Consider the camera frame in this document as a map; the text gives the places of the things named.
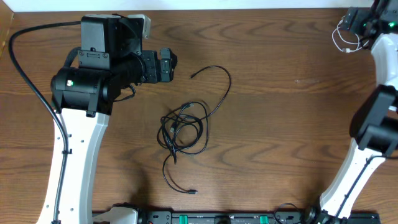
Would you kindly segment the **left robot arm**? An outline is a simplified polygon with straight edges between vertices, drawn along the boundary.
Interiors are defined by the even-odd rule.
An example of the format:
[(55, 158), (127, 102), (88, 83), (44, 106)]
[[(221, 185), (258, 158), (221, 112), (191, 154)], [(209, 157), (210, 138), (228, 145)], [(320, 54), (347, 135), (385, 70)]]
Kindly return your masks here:
[(81, 46), (52, 78), (55, 137), (49, 184), (39, 223), (91, 223), (96, 164), (113, 104), (121, 90), (171, 82), (177, 57), (169, 48), (144, 50), (151, 20), (88, 14)]

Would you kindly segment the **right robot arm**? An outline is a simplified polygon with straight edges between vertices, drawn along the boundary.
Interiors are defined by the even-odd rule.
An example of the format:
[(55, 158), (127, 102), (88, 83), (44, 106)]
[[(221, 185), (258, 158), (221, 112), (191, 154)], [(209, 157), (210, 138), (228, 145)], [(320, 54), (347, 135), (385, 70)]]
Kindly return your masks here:
[(331, 185), (299, 223), (380, 223), (378, 214), (352, 213), (358, 195), (373, 172), (397, 150), (397, 1), (374, 1), (369, 9), (351, 7), (339, 27), (361, 36), (376, 66), (376, 89), (351, 120), (348, 154)]

